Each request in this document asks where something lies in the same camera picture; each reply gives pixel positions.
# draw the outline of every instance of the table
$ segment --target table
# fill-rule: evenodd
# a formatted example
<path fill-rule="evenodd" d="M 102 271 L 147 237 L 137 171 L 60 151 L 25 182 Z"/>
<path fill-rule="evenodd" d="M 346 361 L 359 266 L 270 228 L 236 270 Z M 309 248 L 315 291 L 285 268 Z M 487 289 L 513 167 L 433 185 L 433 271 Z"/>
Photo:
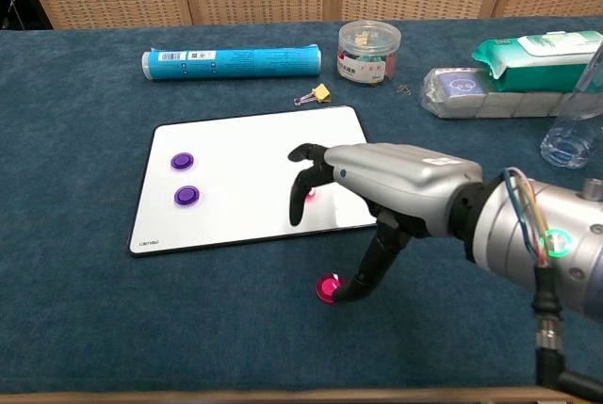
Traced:
<path fill-rule="evenodd" d="M 364 301 L 321 304 L 318 276 L 355 273 L 370 230 L 134 259 L 127 237 L 155 126 L 287 110 L 327 85 L 370 142 L 515 165 L 579 188 L 602 175 L 538 154 L 546 119 L 440 120 L 419 105 L 433 67 L 471 66 L 488 38 L 603 29 L 603 18 L 394 22 L 397 75 L 337 77 L 341 23 L 0 32 L 0 393 L 312 391 L 533 384 L 531 294 L 464 258 L 454 239 L 411 241 Z M 147 81 L 159 49 L 317 43 L 318 77 Z M 396 93 L 407 85 L 412 94 Z M 572 368 L 603 362 L 603 328 L 569 312 Z"/>

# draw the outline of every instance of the purple button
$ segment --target purple button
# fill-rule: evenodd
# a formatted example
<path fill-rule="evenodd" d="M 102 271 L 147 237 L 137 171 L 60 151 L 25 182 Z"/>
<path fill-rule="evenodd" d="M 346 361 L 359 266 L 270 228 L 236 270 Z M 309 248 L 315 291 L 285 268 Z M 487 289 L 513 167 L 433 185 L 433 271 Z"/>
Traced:
<path fill-rule="evenodd" d="M 192 166 L 194 159 L 190 153 L 179 153 L 171 159 L 171 166 L 175 169 L 188 169 Z"/>
<path fill-rule="evenodd" d="M 193 204 L 199 200 L 199 189 L 195 186 L 180 187 L 173 195 L 173 200 L 183 206 Z"/>

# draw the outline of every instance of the plastic jar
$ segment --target plastic jar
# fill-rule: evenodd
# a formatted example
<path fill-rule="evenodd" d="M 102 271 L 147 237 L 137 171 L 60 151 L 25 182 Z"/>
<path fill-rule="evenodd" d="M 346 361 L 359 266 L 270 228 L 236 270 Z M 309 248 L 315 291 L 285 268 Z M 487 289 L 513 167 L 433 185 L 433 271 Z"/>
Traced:
<path fill-rule="evenodd" d="M 339 29 L 337 71 L 350 81 L 379 84 L 396 72 L 402 35 L 380 21 L 354 21 Z"/>

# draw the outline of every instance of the plastic water bottle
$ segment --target plastic water bottle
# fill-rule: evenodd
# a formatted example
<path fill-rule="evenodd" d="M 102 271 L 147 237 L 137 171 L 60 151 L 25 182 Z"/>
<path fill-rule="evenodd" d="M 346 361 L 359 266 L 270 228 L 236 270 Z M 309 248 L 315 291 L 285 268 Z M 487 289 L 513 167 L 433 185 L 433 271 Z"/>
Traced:
<path fill-rule="evenodd" d="M 584 69 L 570 97 L 540 145 L 553 166 L 584 167 L 603 133 L 603 43 Z"/>

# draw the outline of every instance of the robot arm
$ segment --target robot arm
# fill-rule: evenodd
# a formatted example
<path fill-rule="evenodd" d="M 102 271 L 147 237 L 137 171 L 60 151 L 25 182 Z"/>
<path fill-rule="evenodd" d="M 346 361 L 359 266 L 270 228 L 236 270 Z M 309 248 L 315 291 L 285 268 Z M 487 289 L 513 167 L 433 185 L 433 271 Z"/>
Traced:
<path fill-rule="evenodd" d="M 603 384 L 565 369 L 559 331 L 561 304 L 603 323 L 603 182 L 587 181 L 577 193 L 532 181 L 550 228 L 551 265 L 541 267 L 526 250 L 502 177 L 485 184 L 474 162 L 392 144 L 303 144 L 289 159 L 314 162 L 292 187 L 292 225 L 310 189 L 333 182 L 363 198 L 377 220 L 357 274 L 333 291 L 333 302 L 368 296 L 411 237 L 456 237 L 469 261 L 534 292 L 537 383 L 603 401 Z"/>

